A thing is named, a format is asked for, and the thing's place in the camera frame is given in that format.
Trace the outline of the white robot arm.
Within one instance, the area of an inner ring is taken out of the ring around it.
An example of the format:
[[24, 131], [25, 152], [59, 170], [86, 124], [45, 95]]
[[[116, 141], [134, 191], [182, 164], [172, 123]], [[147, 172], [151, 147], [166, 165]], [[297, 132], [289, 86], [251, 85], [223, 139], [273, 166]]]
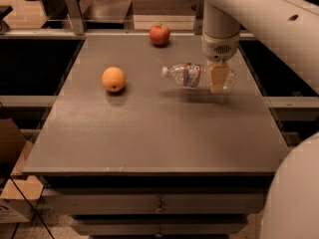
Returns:
[[[203, 52], [244, 26], [312, 90], [319, 89], [318, 7], [304, 0], [203, 0]], [[319, 133], [294, 147], [271, 183], [260, 239], [319, 239]]]

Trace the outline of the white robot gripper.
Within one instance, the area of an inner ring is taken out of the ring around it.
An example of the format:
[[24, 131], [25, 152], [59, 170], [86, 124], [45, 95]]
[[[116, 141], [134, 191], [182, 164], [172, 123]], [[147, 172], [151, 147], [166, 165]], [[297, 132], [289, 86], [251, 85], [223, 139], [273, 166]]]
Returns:
[[212, 63], [209, 67], [210, 89], [213, 93], [223, 90], [229, 74], [229, 66], [226, 62], [237, 52], [239, 34], [228, 38], [214, 38], [203, 33], [201, 36], [201, 47], [205, 57]]

